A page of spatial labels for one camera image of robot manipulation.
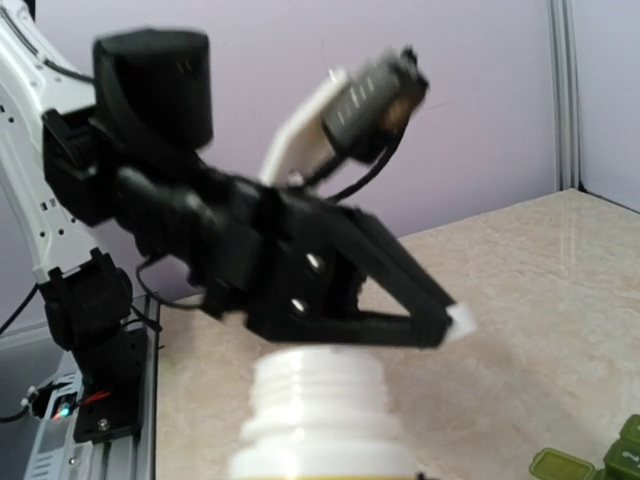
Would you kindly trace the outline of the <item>small white pill bottle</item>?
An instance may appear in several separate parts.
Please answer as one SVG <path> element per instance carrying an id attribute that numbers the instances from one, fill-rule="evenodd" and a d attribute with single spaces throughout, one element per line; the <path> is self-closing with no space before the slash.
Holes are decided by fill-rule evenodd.
<path id="1" fill-rule="evenodd" d="M 250 414 L 228 479 L 414 479 L 385 369 L 338 346 L 273 352 L 253 367 Z"/>

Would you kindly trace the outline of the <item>white pill bottle cap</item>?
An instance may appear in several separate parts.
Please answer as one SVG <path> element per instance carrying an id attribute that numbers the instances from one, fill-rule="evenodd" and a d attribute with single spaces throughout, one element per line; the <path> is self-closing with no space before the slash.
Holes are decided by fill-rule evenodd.
<path id="1" fill-rule="evenodd" d="M 471 335 L 477 330 L 474 314 L 466 303 L 452 304 L 446 308 L 446 313 L 452 320 L 445 336 L 446 343 Z"/>

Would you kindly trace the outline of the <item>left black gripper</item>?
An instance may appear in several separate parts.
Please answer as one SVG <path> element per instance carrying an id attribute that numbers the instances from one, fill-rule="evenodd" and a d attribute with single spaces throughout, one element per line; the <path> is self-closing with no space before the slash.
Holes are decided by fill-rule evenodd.
<path id="1" fill-rule="evenodd" d="M 243 187 L 226 208 L 202 263 L 209 316 L 241 312 L 273 343 L 443 343 L 453 298 L 374 215 Z"/>

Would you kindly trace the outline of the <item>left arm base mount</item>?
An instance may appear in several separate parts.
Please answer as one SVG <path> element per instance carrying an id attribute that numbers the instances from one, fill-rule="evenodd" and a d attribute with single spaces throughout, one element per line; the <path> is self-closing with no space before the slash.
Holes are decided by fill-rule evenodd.
<path id="1" fill-rule="evenodd" d="M 76 442 L 101 444 L 140 433 L 148 341 L 143 327 L 121 329 L 100 345 L 72 352 L 83 387 Z"/>

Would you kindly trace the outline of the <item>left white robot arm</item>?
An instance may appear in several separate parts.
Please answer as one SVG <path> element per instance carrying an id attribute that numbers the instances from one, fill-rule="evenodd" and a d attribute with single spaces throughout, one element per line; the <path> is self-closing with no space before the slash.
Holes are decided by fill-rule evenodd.
<path id="1" fill-rule="evenodd" d="M 274 343 L 432 349 L 469 324 L 454 300 L 347 191 L 316 190 L 348 160 L 376 175 L 429 83 L 410 49 L 337 69 L 277 130 L 257 178 L 208 165 L 208 36 L 139 28 L 72 69 L 32 4 L 1 5 L 1 184 L 26 237 L 56 342 L 100 343 L 127 308 L 126 279 L 91 229 L 115 221 L 146 265 L 183 262 L 198 309 L 245 316 Z"/>

